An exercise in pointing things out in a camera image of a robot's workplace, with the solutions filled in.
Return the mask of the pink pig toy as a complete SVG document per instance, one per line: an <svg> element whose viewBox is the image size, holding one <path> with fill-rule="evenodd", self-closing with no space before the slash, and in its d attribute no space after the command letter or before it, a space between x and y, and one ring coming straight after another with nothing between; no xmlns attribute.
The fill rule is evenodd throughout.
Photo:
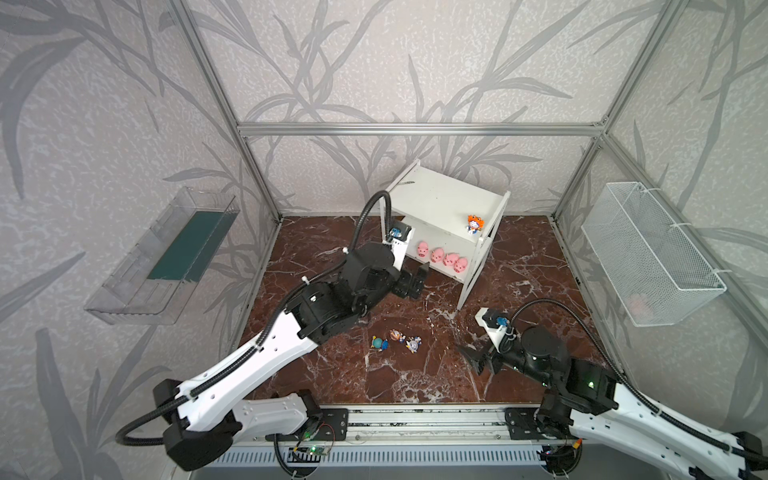
<svg viewBox="0 0 768 480"><path fill-rule="evenodd" d="M430 253L429 245L425 241L420 241L417 245L416 253L418 258L427 258Z"/></svg>
<svg viewBox="0 0 768 480"><path fill-rule="evenodd" d="M442 247L437 247L430 252L430 262L432 264L441 264L445 258L445 251Z"/></svg>
<svg viewBox="0 0 768 480"><path fill-rule="evenodd" d="M447 267L453 268L459 258L460 255L458 253L449 253L443 258L443 264Z"/></svg>
<svg viewBox="0 0 768 480"><path fill-rule="evenodd" d="M468 259L467 259L467 258L465 258L465 257L460 257L460 258L458 258L458 259L456 260L456 262L454 263L454 266L453 266L453 268L454 268L454 271L455 271L457 274L461 274L461 273L463 273L463 272L465 272L465 271L466 271L466 269L467 269L468 265L469 265L469 261L468 261Z"/></svg>

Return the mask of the white hooded Doraemon figure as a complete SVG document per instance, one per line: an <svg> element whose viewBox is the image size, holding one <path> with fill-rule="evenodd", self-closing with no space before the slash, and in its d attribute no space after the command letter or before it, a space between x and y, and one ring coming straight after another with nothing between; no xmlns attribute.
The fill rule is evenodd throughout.
<svg viewBox="0 0 768 480"><path fill-rule="evenodd" d="M417 353L422 343L422 339L418 336L407 337L405 340L405 346L411 353Z"/></svg>

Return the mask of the orange hooded Doraemon figure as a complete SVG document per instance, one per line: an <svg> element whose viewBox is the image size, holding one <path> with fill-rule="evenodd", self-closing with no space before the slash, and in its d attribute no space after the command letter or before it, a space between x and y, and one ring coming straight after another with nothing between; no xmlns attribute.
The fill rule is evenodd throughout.
<svg viewBox="0 0 768 480"><path fill-rule="evenodd" d="M484 228L484 220L477 215L467 217L467 231L472 234L478 234Z"/></svg>

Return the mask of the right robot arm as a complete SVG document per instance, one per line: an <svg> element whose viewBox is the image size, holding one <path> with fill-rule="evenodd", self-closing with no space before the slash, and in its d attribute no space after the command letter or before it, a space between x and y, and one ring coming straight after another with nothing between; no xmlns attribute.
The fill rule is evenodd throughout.
<svg viewBox="0 0 768 480"><path fill-rule="evenodd" d="M489 332L482 349L460 347L477 372L504 368L545 388L534 417L541 433L598 441L671 475L755 479L767 469L762 442L748 432L716 431L634 393L606 368L570 355L541 326Z"/></svg>

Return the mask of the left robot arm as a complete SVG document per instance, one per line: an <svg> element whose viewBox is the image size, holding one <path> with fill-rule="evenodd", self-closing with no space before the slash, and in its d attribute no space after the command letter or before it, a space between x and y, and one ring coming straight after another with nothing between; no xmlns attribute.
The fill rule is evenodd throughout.
<svg viewBox="0 0 768 480"><path fill-rule="evenodd" d="M409 272L394 245L368 243L302 279L278 304L263 330L207 371L186 381L164 380L155 409L121 427L121 446L161 446L182 470L221 457L241 436L290 435L318 423L322 411L308 393L251 402L247 395L294 360L346 332L388 295L417 299L429 273Z"/></svg>

